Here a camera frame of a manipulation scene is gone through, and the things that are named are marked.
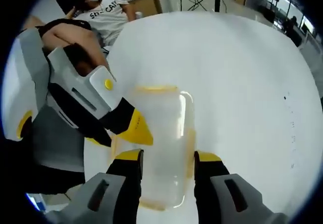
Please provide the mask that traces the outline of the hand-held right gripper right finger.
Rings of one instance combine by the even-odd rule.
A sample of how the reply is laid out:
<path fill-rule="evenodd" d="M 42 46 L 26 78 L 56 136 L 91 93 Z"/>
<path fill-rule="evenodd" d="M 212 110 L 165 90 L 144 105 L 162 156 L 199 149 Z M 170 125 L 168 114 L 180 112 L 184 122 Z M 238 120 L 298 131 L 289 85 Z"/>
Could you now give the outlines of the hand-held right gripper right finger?
<path fill-rule="evenodd" d="M 213 153 L 194 153 L 194 180 L 199 223 L 287 223 L 285 214 L 266 207 L 262 194 Z"/>

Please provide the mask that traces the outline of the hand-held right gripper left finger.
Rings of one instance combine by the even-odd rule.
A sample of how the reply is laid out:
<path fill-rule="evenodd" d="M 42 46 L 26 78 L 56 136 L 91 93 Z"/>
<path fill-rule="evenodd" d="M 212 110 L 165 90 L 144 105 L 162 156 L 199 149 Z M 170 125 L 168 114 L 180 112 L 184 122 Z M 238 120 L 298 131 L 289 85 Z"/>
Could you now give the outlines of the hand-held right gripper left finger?
<path fill-rule="evenodd" d="M 136 223 L 144 150 L 120 153 L 106 173 L 98 173 L 63 209 L 63 223 Z"/>

